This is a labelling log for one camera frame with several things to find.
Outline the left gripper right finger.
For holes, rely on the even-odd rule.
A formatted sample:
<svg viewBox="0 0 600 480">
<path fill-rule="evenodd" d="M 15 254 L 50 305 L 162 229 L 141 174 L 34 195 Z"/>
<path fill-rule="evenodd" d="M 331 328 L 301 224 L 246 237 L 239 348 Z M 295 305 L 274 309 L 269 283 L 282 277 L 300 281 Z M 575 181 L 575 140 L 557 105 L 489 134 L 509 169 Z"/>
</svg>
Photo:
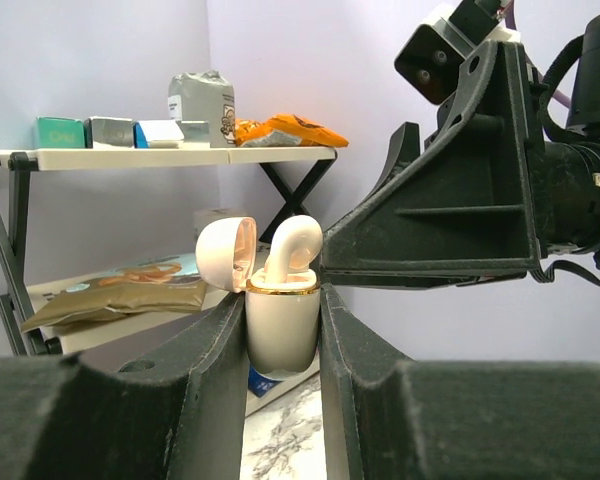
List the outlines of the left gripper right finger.
<svg viewBox="0 0 600 480">
<path fill-rule="evenodd" d="M 415 361 L 321 291 L 331 479 L 600 479 L 600 364 Z"/>
</svg>

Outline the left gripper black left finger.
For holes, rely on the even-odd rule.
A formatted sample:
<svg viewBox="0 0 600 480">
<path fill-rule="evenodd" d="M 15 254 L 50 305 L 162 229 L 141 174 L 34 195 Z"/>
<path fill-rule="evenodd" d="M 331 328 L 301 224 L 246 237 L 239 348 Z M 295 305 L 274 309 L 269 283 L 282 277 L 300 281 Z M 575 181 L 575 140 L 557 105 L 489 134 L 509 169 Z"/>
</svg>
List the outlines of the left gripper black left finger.
<svg viewBox="0 0 600 480">
<path fill-rule="evenodd" d="M 117 372 L 0 358 L 0 479 L 236 479 L 247 376 L 241 294 Z"/>
</svg>

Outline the beige earbud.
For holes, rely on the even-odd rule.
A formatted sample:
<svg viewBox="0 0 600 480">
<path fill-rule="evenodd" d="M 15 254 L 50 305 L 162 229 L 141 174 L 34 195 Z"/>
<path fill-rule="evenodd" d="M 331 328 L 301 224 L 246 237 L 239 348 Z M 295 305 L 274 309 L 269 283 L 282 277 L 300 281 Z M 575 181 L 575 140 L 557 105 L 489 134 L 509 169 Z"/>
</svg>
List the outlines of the beige earbud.
<svg viewBox="0 0 600 480">
<path fill-rule="evenodd" d="M 265 282 L 286 283 L 289 269 L 307 271 L 323 246 L 323 232 L 316 219 L 296 215 L 276 229 L 266 262 Z"/>
</svg>

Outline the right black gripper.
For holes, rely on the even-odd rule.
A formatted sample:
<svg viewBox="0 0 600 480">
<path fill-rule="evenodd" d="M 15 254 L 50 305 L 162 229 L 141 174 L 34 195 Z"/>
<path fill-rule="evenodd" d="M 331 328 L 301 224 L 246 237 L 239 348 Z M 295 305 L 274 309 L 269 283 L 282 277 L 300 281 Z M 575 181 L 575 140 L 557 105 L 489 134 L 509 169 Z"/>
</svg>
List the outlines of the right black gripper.
<svg viewBox="0 0 600 480">
<path fill-rule="evenodd" d="M 333 285 L 524 273 L 548 284 L 558 272 L 600 288 L 600 14 L 545 72 L 518 43 L 483 43 L 429 147 L 334 224 L 322 250 Z"/>
</svg>

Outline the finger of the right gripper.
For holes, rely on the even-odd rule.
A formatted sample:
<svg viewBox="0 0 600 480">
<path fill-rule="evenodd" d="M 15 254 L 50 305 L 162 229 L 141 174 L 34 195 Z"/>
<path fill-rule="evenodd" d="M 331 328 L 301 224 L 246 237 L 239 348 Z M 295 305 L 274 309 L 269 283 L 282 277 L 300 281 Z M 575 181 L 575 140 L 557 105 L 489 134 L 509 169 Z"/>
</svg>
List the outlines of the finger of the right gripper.
<svg viewBox="0 0 600 480">
<path fill-rule="evenodd" d="M 383 170 L 371 192 L 375 193 L 386 185 L 415 161 L 420 154 L 419 125 L 412 122 L 403 123 L 390 137 Z"/>
</svg>

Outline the beige earbud charging case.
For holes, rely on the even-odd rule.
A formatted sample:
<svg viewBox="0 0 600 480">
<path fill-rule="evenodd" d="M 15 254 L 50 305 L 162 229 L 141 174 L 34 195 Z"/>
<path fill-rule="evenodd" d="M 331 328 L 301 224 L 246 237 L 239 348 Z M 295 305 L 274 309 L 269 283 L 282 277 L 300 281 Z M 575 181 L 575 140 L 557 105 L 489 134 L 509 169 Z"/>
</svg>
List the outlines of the beige earbud charging case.
<svg viewBox="0 0 600 480">
<path fill-rule="evenodd" d="M 245 296 L 247 353 L 261 375 L 283 381 L 312 364 L 318 341 L 320 284 L 316 272 L 289 269 L 286 283 L 267 284 L 266 262 L 257 269 L 257 225 L 231 217 L 207 225 L 198 237 L 196 260 L 211 286 Z"/>
</svg>

